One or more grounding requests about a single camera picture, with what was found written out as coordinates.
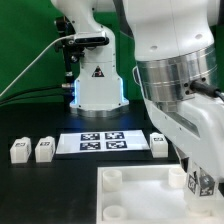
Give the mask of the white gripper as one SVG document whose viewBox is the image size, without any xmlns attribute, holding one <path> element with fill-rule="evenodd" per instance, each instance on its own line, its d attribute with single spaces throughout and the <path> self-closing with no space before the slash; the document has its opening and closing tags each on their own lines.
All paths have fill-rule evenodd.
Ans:
<svg viewBox="0 0 224 224">
<path fill-rule="evenodd" d="M 144 100 L 152 124 L 187 157 L 182 169 L 193 174 L 191 160 L 219 182 L 224 181 L 224 102 L 196 94 L 165 113 Z"/>
</svg>

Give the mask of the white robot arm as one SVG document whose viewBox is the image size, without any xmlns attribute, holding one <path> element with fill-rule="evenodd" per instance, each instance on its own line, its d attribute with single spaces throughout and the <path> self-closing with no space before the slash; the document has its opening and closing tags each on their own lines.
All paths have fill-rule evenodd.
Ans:
<svg viewBox="0 0 224 224">
<path fill-rule="evenodd" d="M 111 3 L 133 37 L 134 74 L 152 124 L 191 160 L 198 178 L 224 180 L 224 94 L 217 64 L 212 0 L 51 0 L 70 22 L 72 54 L 81 60 L 74 111 L 105 114 L 126 105 L 116 71 L 115 36 L 93 13 Z"/>
</svg>

